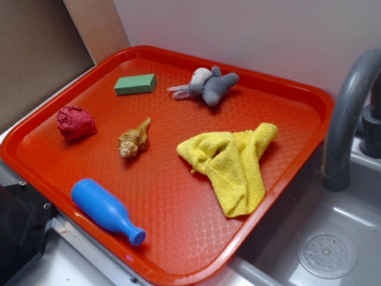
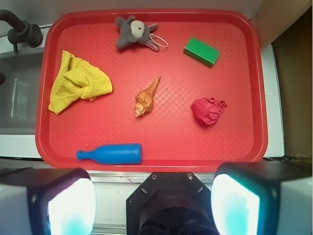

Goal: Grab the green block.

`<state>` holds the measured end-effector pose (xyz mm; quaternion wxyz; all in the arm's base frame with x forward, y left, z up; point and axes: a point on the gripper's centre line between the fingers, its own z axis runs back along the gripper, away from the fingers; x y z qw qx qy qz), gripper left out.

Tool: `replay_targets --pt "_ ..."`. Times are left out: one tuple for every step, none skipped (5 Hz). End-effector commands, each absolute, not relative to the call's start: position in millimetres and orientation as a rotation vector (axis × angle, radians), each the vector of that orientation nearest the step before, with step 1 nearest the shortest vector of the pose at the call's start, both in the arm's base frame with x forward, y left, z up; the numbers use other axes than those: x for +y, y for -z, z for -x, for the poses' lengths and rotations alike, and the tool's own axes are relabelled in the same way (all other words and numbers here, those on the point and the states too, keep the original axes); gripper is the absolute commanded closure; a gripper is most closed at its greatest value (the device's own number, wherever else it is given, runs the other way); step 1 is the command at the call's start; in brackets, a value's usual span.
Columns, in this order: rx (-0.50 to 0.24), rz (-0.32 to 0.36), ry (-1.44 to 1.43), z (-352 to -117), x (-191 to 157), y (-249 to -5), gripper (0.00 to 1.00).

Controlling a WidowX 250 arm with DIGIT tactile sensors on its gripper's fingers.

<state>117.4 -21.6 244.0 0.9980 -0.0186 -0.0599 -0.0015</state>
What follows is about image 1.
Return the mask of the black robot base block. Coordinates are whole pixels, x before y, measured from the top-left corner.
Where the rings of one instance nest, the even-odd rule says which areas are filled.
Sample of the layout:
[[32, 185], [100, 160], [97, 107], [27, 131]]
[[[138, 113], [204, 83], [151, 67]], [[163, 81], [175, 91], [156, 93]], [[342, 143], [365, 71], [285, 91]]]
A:
[[54, 214], [54, 205], [30, 184], [1, 187], [1, 285], [43, 256]]

